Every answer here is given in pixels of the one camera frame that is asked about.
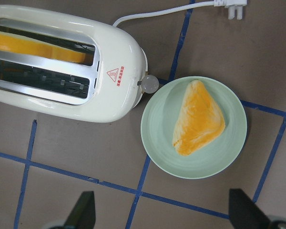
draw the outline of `bread slice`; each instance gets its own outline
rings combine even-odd
[[[204,84],[199,80],[189,83],[174,128],[176,151],[188,156],[219,137],[224,129],[223,113]]]
[[[0,51],[28,54],[60,61],[89,64],[93,56],[29,37],[0,32]]]

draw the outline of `white power cord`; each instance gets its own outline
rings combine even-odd
[[[168,10],[161,10],[157,12],[151,12],[151,13],[139,13],[139,14],[133,14],[128,15],[125,17],[121,17],[118,20],[115,21],[113,24],[114,27],[117,27],[121,22],[127,21],[130,19],[136,19],[136,18],[148,18],[148,17],[155,17],[160,15],[165,15],[169,13],[175,13],[178,11],[193,9],[197,7],[202,6],[225,6],[226,8],[229,8],[229,19],[233,19],[235,16],[235,10],[237,10],[237,19],[243,18],[243,6],[247,5],[247,0],[214,0],[214,1],[205,1],[205,2],[199,2],[194,4],[189,4],[185,6],[180,6]]]

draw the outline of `brown tile floor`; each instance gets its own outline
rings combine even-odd
[[[108,24],[124,15],[187,3],[0,0],[0,4],[54,10]],[[150,73],[160,79],[169,78],[184,15],[138,19],[120,26],[142,46]],[[247,141],[231,166],[213,177],[186,180],[146,159],[140,121],[150,96],[143,97],[127,116],[108,124],[0,103],[0,228],[42,228],[63,222],[84,190],[95,192],[96,229],[214,225],[230,229],[226,219],[230,188],[242,188],[266,214],[286,218],[286,123],[281,116],[286,111],[286,1],[269,0],[267,7],[262,1],[250,1],[242,21],[229,21],[222,8],[195,9],[176,78],[189,75],[221,81],[247,106]],[[34,119],[37,131],[29,161],[25,158]],[[24,172],[25,163],[30,166]],[[270,165],[261,188],[262,173]],[[26,186],[23,174],[28,176]],[[19,224],[14,226],[15,218]]]

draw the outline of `white toaster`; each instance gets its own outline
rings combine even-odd
[[[141,99],[147,59],[126,32],[101,22],[22,6],[0,5],[0,32],[92,56],[74,63],[0,50],[0,101],[50,115],[112,122]]]

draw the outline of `light green plate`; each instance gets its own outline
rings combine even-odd
[[[204,83],[221,108],[225,130],[214,141],[189,156],[181,156],[172,145],[174,126],[187,85]],[[237,96],[222,83],[200,76],[174,80],[158,90],[148,102],[141,120],[141,137],[151,160],[176,177],[200,179],[227,168],[240,153],[246,138],[247,120]]]

